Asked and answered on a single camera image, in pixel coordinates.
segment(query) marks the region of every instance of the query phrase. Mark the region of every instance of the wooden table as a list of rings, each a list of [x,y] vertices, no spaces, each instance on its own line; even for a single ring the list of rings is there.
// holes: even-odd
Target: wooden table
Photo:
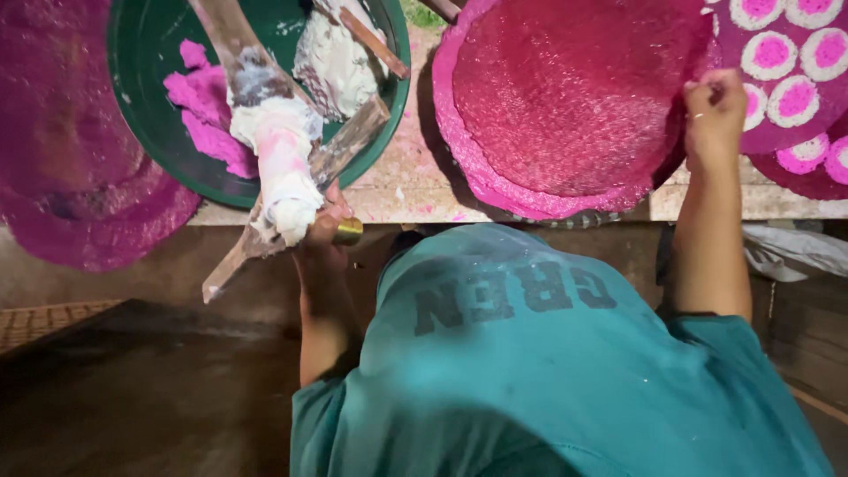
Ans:
[[[507,222],[517,217],[481,205],[460,174],[438,132],[430,63],[440,31],[408,24],[412,84],[398,130],[374,166],[344,194],[365,223]],[[848,218],[848,200],[818,201],[770,182],[740,161],[745,220]],[[625,220],[674,221],[689,183],[685,167]],[[247,210],[209,201],[190,225],[243,225]]]

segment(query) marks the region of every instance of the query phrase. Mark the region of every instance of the hand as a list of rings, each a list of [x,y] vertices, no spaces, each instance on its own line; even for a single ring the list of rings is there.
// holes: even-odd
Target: hand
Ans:
[[[318,213],[306,237],[294,249],[294,261],[301,281],[320,281],[327,273],[341,274],[348,267],[345,247],[332,243],[339,222],[354,216],[354,211],[338,188],[338,179],[326,191],[325,199],[324,209]]]
[[[736,70],[707,71],[683,86],[687,167],[695,175],[738,172],[748,94]]]

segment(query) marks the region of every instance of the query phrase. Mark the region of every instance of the green basin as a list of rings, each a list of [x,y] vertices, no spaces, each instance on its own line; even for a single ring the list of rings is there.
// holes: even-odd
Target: green basin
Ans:
[[[398,0],[365,0],[375,25],[405,64],[410,64],[410,40]],[[295,48],[304,29],[304,0],[242,0],[242,10],[259,40],[291,73]],[[162,81],[174,71],[186,72],[180,42],[188,38],[206,46],[209,61],[218,63],[200,21],[184,0],[114,0],[109,18],[109,74],[126,123],[148,154],[174,178],[212,200],[252,207],[259,179],[244,179],[226,171],[226,163],[199,153],[183,126],[180,111],[166,98]],[[392,117],[380,134],[342,172],[342,188],[374,164],[398,127],[410,82],[392,76],[380,95]],[[324,125],[324,143],[341,123]]]

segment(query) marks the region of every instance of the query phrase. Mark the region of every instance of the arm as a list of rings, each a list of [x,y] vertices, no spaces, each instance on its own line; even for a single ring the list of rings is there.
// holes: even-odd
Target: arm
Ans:
[[[713,96],[720,91],[716,103]],[[734,70],[710,71],[685,87],[692,173],[672,244],[676,311],[751,317],[748,267],[742,251],[739,138],[747,94]]]
[[[338,182],[326,196],[334,205],[315,220],[293,254],[300,276],[301,387],[317,379],[347,375],[359,363],[362,342],[344,279],[348,257],[332,244],[339,219],[351,217],[353,212],[338,191]]]

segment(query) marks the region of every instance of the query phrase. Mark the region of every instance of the teal t-shirt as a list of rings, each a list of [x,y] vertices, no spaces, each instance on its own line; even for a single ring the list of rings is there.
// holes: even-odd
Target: teal t-shirt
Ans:
[[[360,366],[293,397],[291,470],[834,474],[739,317],[666,325],[605,263],[494,224],[386,268]]]

